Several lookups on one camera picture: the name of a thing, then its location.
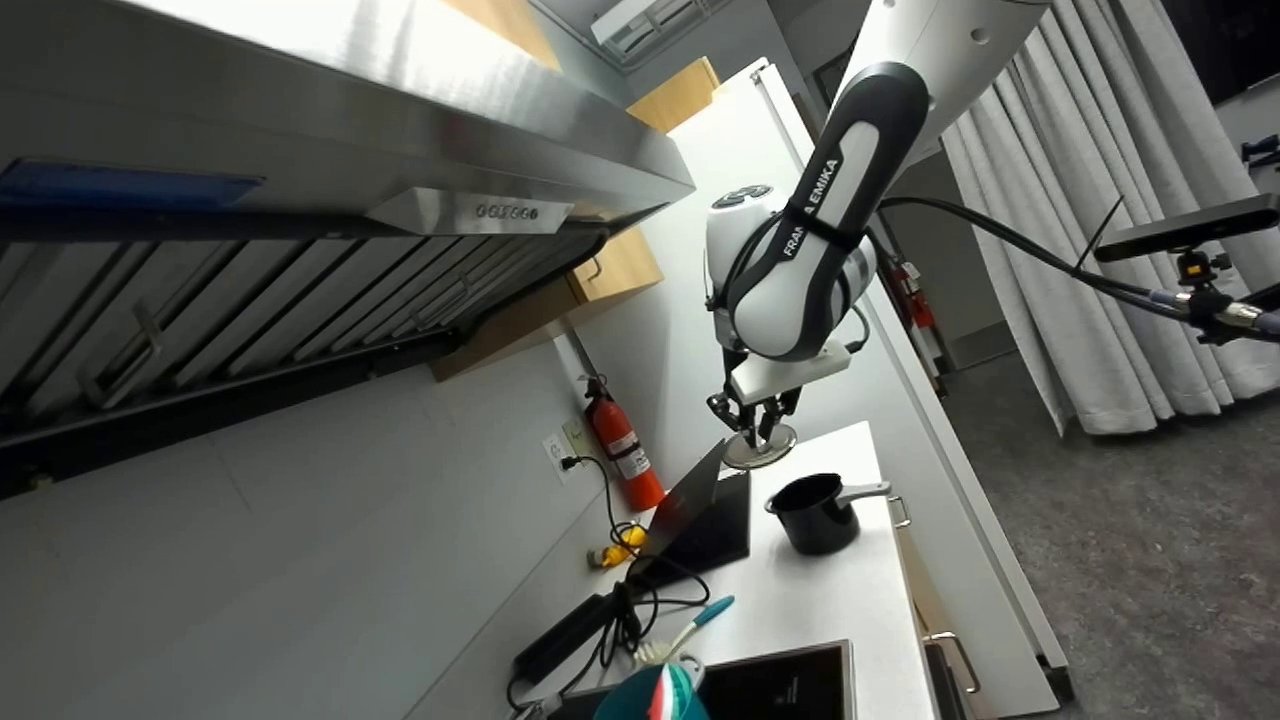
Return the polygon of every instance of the black cup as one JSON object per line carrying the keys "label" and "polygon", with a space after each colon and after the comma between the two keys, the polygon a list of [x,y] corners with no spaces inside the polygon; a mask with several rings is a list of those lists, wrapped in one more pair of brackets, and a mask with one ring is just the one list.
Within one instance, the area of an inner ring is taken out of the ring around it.
{"label": "black cup", "polygon": [[769,512],[788,527],[799,557],[831,557],[855,541],[859,523],[842,487],[835,470],[816,470],[769,501]]}

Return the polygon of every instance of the white counter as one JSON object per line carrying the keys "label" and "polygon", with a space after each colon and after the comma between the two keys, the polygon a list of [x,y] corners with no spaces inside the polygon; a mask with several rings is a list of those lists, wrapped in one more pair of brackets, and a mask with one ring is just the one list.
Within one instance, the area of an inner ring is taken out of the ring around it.
{"label": "white counter", "polygon": [[[859,534],[835,557],[795,557],[781,520],[763,512],[769,495],[808,470],[842,470],[843,485],[876,485],[876,443],[868,423],[803,441],[788,461],[753,470],[753,557],[709,572],[718,596],[737,605],[709,622],[689,653],[706,662],[771,655],[792,649],[843,645],[848,720],[928,720],[933,686],[911,619],[910,583],[897,557],[889,501],[855,501]],[[479,690],[500,695],[512,655],[575,606],[592,589],[610,592],[622,572],[589,575],[584,551],[600,541],[600,512],[546,557],[504,612],[473,640],[451,673],[407,717],[484,717]],[[696,583],[674,583],[663,596],[696,596]],[[667,612],[654,640],[675,637],[689,612]],[[554,695],[584,658],[584,645],[533,695]]]}

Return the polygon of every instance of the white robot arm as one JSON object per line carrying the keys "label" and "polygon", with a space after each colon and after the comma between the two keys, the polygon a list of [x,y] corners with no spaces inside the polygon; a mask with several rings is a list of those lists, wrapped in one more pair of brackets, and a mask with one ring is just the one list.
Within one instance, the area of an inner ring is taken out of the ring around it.
{"label": "white robot arm", "polygon": [[1012,60],[1052,0],[873,0],[799,185],[740,189],[709,216],[709,309],[723,346],[714,410],[740,462],[788,448],[799,387],[848,364],[831,338],[876,271],[863,225],[901,167]]}

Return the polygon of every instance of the red fire extinguisher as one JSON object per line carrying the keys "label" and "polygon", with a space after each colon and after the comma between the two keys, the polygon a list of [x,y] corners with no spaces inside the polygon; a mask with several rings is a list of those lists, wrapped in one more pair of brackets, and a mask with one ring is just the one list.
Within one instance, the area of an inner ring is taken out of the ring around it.
{"label": "red fire extinguisher", "polygon": [[622,470],[622,487],[632,512],[644,512],[667,495],[663,481],[654,470],[644,443],[628,410],[610,395],[600,381],[589,381],[589,429],[604,454]]}

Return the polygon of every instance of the floor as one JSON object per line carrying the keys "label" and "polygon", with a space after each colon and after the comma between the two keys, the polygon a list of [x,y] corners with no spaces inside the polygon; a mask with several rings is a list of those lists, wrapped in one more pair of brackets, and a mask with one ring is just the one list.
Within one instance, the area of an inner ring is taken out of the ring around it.
{"label": "floor", "polygon": [[1003,354],[946,405],[1068,649],[1060,717],[1280,717],[1280,395],[1060,441]]}

